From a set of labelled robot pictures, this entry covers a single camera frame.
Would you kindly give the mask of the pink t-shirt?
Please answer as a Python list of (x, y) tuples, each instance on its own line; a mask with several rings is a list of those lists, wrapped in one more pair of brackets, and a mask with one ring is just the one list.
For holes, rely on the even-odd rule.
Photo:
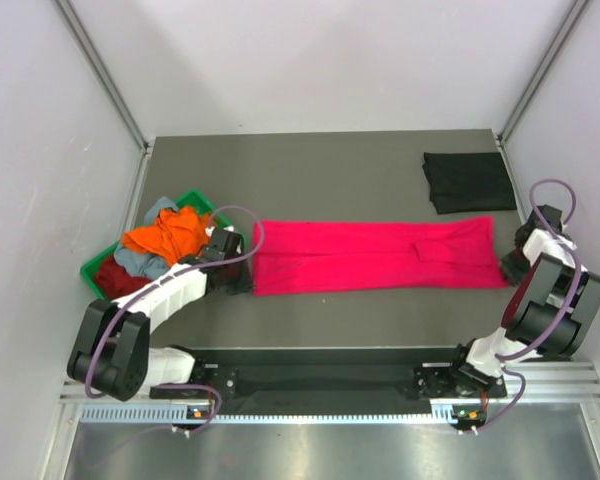
[(266, 220), (253, 259), (259, 296), (391, 288), (507, 287), (494, 222), (346, 223)]

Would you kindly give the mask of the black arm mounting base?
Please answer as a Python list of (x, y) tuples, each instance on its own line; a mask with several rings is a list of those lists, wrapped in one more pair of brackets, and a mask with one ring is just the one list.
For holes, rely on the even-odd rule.
[(479, 390), (451, 373), (447, 347), (206, 348), (188, 381), (225, 395), (260, 390), (395, 389), (409, 399), (478, 399)]

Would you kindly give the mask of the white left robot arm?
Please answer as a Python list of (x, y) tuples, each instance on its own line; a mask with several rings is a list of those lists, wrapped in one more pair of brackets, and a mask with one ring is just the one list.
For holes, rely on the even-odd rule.
[(207, 374), (184, 347), (150, 346), (152, 333), (208, 293), (241, 294), (252, 288), (245, 242), (233, 228), (213, 228), (198, 253), (175, 263), (138, 291), (98, 299), (86, 309), (68, 364), (69, 378), (90, 398), (127, 401), (140, 391), (175, 387), (196, 396)]

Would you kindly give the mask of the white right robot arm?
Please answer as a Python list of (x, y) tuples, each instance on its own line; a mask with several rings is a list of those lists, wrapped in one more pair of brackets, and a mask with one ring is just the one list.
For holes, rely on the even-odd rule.
[(446, 372), (454, 393), (487, 392), (505, 366), (579, 349), (600, 308), (600, 275), (576, 264), (563, 230), (562, 211), (541, 205), (516, 231), (501, 270), (517, 290), (494, 333), (456, 348)]

